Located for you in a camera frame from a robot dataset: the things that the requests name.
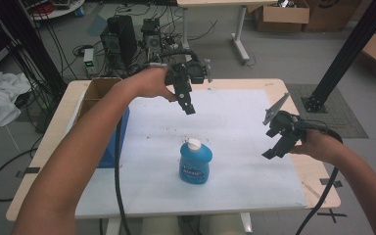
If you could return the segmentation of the round white table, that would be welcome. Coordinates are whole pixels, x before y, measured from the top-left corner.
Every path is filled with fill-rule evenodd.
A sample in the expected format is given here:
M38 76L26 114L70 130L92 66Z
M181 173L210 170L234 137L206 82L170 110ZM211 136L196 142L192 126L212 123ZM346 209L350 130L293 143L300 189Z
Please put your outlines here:
M84 15L85 0L21 0L26 12L35 21L43 21L75 13Z

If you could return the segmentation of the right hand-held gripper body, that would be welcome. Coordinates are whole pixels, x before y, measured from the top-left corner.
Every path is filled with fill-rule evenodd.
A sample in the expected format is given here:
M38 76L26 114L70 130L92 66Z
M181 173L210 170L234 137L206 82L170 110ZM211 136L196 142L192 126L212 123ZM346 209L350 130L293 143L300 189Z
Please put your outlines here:
M299 130L299 117L281 110L289 96L290 94L286 92L270 108L267 108L262 123L269 125L269 128L281 127L282 131L279 133L281 137L292 138L297 143L303 134L303 132Z

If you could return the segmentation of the small black computer tower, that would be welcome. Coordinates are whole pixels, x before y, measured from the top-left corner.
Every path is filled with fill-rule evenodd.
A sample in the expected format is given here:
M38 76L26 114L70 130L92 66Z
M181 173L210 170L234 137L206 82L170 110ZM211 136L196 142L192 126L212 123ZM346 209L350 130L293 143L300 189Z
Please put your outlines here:
M148 54L160 54L163 50L160 19L144 19L141 27L144 49Z

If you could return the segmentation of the white table mat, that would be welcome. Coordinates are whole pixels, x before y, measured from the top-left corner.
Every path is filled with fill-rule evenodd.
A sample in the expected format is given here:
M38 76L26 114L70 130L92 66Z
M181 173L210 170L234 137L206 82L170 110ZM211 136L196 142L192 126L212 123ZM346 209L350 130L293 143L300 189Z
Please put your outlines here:
M289 157L266 159L276 141L262 121L270 103L262 90L195 90L186 115L163 98L137 98L119 170L97 169L76 209L78 217L251 212L302 209L301 181ZM180 147L196 138L212 151L206 183L178 175Z

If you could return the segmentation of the large black computer tower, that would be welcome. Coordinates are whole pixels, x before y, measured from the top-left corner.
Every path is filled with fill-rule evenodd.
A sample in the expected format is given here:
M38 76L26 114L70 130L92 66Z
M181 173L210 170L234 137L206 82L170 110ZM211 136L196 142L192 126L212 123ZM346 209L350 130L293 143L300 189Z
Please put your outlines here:
M137 50L132 17L108 18L100 38L109 66L112 69L129 70Z

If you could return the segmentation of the person's right hand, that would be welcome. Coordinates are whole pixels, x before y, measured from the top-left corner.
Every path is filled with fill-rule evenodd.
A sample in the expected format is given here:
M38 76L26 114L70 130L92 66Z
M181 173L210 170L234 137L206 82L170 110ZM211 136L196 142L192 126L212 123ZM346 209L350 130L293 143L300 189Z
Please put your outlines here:
M332 136L309 129L305 141L294 146L290 153L308 155L316 160L334 164L345 151L346 147Z

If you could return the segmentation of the white power unit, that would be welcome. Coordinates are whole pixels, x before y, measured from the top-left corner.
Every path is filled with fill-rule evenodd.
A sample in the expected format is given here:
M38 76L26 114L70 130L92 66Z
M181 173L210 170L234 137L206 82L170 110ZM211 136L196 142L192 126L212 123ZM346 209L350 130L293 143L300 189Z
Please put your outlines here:
M86 71L89 75L96 73L96 67L94 63L94 49L88 48L84 50L83 63Z

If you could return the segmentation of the person's left hand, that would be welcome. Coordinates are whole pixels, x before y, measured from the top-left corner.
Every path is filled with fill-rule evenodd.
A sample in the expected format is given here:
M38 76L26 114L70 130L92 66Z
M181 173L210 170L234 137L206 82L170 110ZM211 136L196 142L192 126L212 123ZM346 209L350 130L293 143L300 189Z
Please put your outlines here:
M130 78L132 95L134 98L163 97L169 102L175 102L175 95L165 86L167 68L152 67L144 69Z

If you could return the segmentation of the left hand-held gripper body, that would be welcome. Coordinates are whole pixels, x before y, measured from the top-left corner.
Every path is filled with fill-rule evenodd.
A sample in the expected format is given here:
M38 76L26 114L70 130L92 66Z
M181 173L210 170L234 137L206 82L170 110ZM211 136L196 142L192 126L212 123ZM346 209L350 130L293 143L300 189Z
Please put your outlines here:
M202 62L190 60L185 63L177 63L170 66L165 76L165 84L172 85L178 102L190 102L192 84L203 84L205 79L211 79L211 60Z

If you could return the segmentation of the blue bottle with white cap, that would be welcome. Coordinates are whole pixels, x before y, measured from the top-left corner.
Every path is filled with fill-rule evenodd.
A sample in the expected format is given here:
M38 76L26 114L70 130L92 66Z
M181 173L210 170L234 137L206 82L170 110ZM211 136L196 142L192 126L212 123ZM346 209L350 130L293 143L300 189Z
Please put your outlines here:
M179 177L190 184L205 184L210 175L212 150L200 140L189 138L180 147Z

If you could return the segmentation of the grey floor mat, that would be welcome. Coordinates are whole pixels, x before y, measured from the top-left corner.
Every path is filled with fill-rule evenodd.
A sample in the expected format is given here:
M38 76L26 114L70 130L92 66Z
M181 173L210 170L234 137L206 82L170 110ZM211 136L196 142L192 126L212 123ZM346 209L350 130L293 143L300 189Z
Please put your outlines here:
M343 138L368 137L338 88L332 91L320 111L309 113L305 109L304 100L311 95L316 84L287 83L286 87L302 118L323 121Z

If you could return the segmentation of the white desk frame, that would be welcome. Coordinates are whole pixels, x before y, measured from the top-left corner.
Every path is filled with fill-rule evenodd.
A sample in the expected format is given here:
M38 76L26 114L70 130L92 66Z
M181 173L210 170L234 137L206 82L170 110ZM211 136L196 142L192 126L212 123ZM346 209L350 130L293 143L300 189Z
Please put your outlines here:
M240 55L240 62L242 65L250 60L243 43L241 42L241 34L243 30L244 19L249 5L265 5L273 4L277 0L176 0L179 7L183 9L183 27L182 27L182 46L185 49L189 48L188 43L188 9L190 7L203 6L228 6L234 5L239 7L238 21L236 31L231 34L231 41L237 52Z

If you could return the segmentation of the black aluminium post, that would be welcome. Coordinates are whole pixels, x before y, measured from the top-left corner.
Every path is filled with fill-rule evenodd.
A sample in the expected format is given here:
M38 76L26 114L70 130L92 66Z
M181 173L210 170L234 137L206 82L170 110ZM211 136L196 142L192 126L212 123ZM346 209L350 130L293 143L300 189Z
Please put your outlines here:
M376 0L372 0L313 92L303 99L308 113L321 113L328 97L376 32Z

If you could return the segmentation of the black metal stand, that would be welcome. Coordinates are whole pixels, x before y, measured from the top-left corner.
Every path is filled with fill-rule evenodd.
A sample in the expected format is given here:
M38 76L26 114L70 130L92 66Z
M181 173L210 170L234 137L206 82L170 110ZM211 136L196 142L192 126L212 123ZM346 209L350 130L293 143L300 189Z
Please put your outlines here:
M44 81L48 84L51 94L54 97L61 98L67 89L67 85L59 75L23 7L18 0L0 0L0 11L5 26L19 39L42 74Z

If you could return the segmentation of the cardboard box with open flaps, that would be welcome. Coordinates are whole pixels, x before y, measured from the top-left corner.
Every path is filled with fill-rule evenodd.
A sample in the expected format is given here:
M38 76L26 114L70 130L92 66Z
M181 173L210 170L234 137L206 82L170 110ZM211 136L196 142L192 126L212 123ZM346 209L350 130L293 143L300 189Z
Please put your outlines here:
M309 5L306 0L289 0L292 6L277 3L249 5L247 12L253 17L256 31L298 33L309 22Z

